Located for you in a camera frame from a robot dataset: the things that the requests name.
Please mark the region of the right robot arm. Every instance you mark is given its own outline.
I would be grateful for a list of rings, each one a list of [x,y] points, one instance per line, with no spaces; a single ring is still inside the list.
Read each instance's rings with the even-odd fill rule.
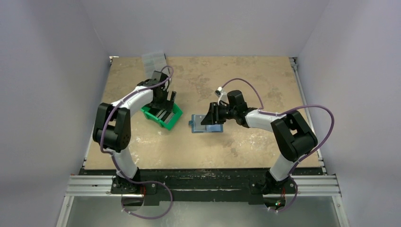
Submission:
[[[201,124],[217,125],[234,119],[238,125],[245,128],[272,132],[280,156],[266,173],[265,185],[270,192],[278,192],[283,188],[296,162],[317,146],[316,135],[299,111],[286,113],[283,116],[262,114],[256,108],[248,107],[240,90],[228,92],[227,99],[227,102],[210,103]]]

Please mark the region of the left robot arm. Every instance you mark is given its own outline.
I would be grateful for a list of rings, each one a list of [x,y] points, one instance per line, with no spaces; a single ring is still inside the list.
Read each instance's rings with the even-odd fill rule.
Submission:
[[[154,71],[151,78],[138,83],[130,93],[112,103],[101,103],[97,109],[93,141],[99,144],[102,153],[111,156],[128,193],[136,193],[141,187],[139,168],[129,150],[132,116],[144,108],[148,119],[155,118],[166,128],[174,117],[176,92],[168,91],[173,76],[172,67],[168,69],[169,74]]]

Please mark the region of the blue card holder wallet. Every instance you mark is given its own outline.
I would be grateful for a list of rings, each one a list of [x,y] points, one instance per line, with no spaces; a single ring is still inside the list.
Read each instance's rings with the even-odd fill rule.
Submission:
[[[193,114],[191,120],[189,120],[188,125],[191,127],[192,133],[218,133],[223,132],[222,124],[215,125],[202,125],[201,121],[204,119],[205,115]]]

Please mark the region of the green plastic bin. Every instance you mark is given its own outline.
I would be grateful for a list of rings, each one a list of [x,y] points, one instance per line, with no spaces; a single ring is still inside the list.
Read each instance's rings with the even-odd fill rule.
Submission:
[[[175,126],[183,114],[177,104],[173,104],[171,111],[151,108],[149,105],[141,108],[141,111],[147,120],[154,121],[161,128],[165,128],[168,131]]]

